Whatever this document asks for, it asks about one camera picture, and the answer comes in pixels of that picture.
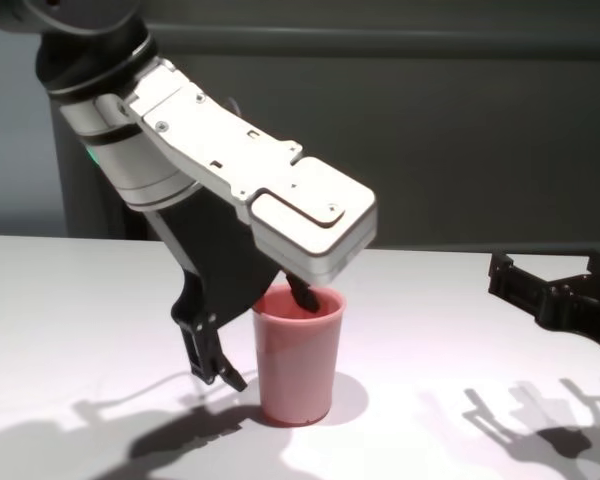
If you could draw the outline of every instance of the black robot arm segment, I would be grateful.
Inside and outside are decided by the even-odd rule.
[[[111,32],[138,10],[139,0],[0,0],[0,30],[92,36]]]

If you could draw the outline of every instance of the green light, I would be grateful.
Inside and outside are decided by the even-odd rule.
[[[100,166],[100,163],[98,163],[98,158],[96,157],[96,154],[93,153],[93,150],[91,150],[90,148],[87,148],[87,153],[89,154],[89,156],[91,157],[91,160],[93,160],[93,162]]]

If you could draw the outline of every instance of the table surface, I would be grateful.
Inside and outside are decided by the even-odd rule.
[[[246,391],[187,373],[162,244],[0,237],[0,480],[600,480],[600,347],[487,294],[488,264],[363,252],[333,284],[332,410],[284,429],[259,420],[248,314],[221,329]]]

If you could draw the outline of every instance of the dark gray wall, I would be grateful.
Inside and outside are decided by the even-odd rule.
[[[49,104],[34,73],[38,41],[0,32],[0,234],[65,233]]]

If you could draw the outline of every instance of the plastic cup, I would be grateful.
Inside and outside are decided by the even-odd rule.
[[[312,288],[316,313],[299,307],[286,284],[274,285],[254,305],[260,403],[272,423],[300,426],[331,408],[344,297]]]

